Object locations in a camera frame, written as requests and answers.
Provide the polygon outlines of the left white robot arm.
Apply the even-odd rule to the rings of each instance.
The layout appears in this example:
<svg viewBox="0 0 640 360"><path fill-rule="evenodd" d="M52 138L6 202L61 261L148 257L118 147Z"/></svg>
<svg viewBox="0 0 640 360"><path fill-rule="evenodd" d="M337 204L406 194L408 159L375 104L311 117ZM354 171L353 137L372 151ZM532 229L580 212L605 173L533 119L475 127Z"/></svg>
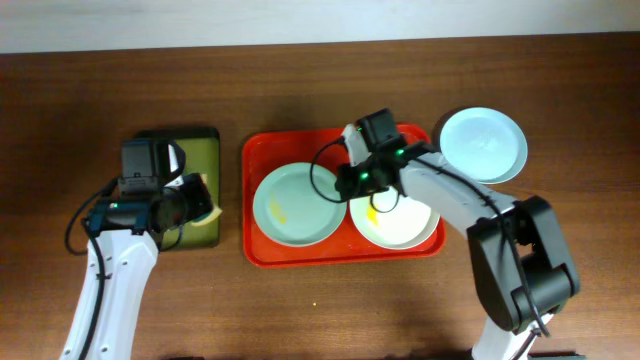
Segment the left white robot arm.
<svg viewBox="0 0 640 360"><path fill-rule="evenodd" d="M135 138L121 147L122 171L91 195L71 221L88 239L83 287L61 356L128 359L141 301L166 232L220 210L204 178L187 173L170 138Z"/></svg>

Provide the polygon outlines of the light green plate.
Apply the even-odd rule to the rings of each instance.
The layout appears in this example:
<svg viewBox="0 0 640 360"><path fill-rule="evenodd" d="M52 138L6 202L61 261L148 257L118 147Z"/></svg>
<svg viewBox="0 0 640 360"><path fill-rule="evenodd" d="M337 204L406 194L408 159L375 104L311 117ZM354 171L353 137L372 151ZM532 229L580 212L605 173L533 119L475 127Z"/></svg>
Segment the light green plate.
<svg viewBox="0 0 640 360"><path fill-rule="evenodd" d="M341 225L347 204L334 203L336 176L305 162L281 166L258 185L252 215L260 231L287 247L307 247L327 239Z"/></svg>

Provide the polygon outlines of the light blue plate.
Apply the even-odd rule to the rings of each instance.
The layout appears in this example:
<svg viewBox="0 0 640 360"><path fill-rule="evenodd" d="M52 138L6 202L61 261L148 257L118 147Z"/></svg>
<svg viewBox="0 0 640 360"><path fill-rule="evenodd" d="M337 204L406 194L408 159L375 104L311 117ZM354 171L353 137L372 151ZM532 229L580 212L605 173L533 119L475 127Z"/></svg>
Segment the light blue plate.
<svg viewBox="0 0 640 360"><path fill-rule="evenodd" d="M452 114L441 128L438 143L451 165L483 184L513 179L528 158L522 129L506 114L486 107Z"/></svg>

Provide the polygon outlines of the green and yellow sponge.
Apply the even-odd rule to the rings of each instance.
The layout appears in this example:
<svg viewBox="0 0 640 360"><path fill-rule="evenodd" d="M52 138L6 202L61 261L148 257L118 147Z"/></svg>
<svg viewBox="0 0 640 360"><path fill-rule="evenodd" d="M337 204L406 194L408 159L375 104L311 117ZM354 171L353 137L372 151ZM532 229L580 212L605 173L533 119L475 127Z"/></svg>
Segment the green and yellow sponge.
<svg viewBox="0 0 640 360"><path fill-rule="evenodd" d="M194 227L202 227L202 226L211 224L222 213L222 210L219 205L217 190L213 185L210 184L209 176L206 173L201 173L200 176L211 197L213 209L210 212L206 213L205 215L202 215L196 218L195 220L192 220L191 225Z"/></svg>

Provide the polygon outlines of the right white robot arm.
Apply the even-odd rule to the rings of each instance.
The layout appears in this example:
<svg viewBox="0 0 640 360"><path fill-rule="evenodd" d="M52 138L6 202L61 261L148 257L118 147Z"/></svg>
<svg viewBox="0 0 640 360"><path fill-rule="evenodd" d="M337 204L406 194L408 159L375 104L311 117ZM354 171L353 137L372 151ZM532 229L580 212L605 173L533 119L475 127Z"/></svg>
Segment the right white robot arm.
<svg viewBox="0 0 640 360"><path fill-rule="evenodd" d="M343 202L389 188L438 212L465 236L479 301L487 313L468 359L526 359L547 324L581 290L551 205L496 192L423 141L408 143L382 109L345 126L337 144L349 160L335 188Z"/></svg>

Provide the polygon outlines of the white plate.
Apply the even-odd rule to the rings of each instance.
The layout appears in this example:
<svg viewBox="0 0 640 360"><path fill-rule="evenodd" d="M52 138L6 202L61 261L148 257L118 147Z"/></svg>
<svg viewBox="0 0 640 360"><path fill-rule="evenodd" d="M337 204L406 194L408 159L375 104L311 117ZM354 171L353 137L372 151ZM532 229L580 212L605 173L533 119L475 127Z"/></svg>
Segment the white plate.
<svg viewBox="0 0 640 360"><path fill-rule="evenodd" d="M351 219L369 242L390 250L424 243L436 230L440 214L429 206L389 188L373 197L349 201Z"/></svg>

